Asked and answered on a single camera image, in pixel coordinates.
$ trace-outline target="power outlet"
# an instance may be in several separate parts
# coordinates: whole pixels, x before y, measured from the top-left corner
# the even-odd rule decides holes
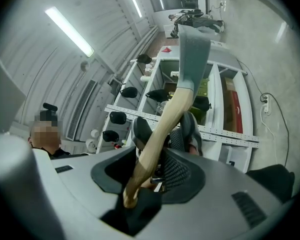
[[[272,106],[271,106],[271,99],[270,99],[270,95],[269,94],[265,94],[262,96],[263,99],[265,101],[267,101],[267,103],[263,104],[263,111],[264,113],[266,113],[268,116],[271,115],[271,111],[272,111]]]

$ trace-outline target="electrical cable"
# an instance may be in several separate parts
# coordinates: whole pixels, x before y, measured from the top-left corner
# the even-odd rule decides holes
[[[276,146],[276,136],[275,134],[270,130],[270,128],[265,124],[265,122],[262,120],[262,109],[263,109],[264,105],[261,106],[260,109],[260,119],[261,119],[261,123],[269,130],[269,132],[272,134],[273,139],[274,139],[274,157],[275,157],[275,162],[276,164],[278,164],[278,159],[277,159],[277,146]]]
[[[266,101],[265,99],[262,100],[261,97],[263,98],[264,95],[270,95],[270,96],[275,100],[275,102],[276,102],[276,104],[277,104],[277,106],[278,106],[278,108],[279,108],[279,110],[280,110],[280,113],[281,113],[281,116],[282,116],[282,119],[283,119],[283,123],[284,123],[285,129],[286,129],[286,133],[287,133],[287,149],[286,149],[286,156],[285,156],[285,162],[284,162],[284,167],[286,167],[286,165],[287,165],[287,160],[288,160],[288,155],[289,155],[289,148],[290,148],[290,134],[289,134],[289,129],[288,129],[288,126],[287,126],[287,123],[286,123],[284,114],[283,114],[282,109],[281,109],[281,107],[280,107],[280,105],[279,105],[279,102],[277,101],[277,99],[276,99],[271,93],[269,93],[269,92],[264,92],[264,93],[263,93],[263,92],[260,90],[260,88],[259,88],[259,86],[258,86],[258,84],[257,84],[257,81],[256,81],[254,75],[252,74],[250,68],[248,68],[248,66],[247,66],[246,64],[244,64],[242,61],[238,60],[238,62],[241,63],[241,64],[243,64],[243,65],[249,70],[249,72],[250,72],[250,74],[251,74],[251,76],[252,76],[252,78],[253,78],[253,80],[254,80],[254,83],[255,83],[257,89],[259,90],[259,92],[260,92],[260,94],[261,94],[261,95],[260,95],[260,98],[259,98],[260,101],[261,101],[262,103],[267,103],[267,101]]]

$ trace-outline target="ceiling light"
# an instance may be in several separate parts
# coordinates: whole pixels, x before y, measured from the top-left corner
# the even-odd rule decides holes
[[[164,2],[162,0],[160,0],[160,3],[161,3],[162,10],[164,10],[165,9]]]
[[[142,14],[141,14],[141,11],[140,11],[139,6],[137,4],[137,1],[136,0],[132,0],[132,2],[133,2],[134,6],[135,6],[135,8],[136,8],[136,10],[137,10],[137,12],[139,14],[139,17],[141,18]]]
[[[45,13],[54,23],[84,52],[87,57],[91,57],[95,50],[87,41],[76,31],[56,7],[51,7]]]

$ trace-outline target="vent grille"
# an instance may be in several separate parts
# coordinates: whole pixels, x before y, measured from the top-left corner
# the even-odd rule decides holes
[[[69,140],[74,141],[75,140],[75,135],[76,135],[76,131],[79,125],[79,121],[81,119],[81,115],[84,111],[84,108],[88,102],[88,99],[94,89],[94,87],[96,86],[96,81],[94,80],[90,80],[89,83],[86,85],[85,90],[75,108],[75,111],[72,115],[72,120],[70,122],[67,134],[66,134],[66,138]]]

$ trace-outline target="person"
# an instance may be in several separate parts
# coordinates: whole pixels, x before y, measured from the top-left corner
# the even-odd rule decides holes
[[[51,160],[67,158],[70,155],[60,148],[61,134],[58,123],[58,117],[53,111],[43,110],[39,116],[35,116],[30,127],[29,144],[33,149],[46,151]]]
[[[168,18],[174,22],[174,29],[171,32],[171,36],[174,38],[178,36],[178,24],[191,26],[195,29],[206,27],[214,30],[217,34],[220,34],[225,30],[224,22],[222,20],[210,19],[208,15],[204,15],[199,9],[192,11],[182,10],[176,14],[170,14]]]

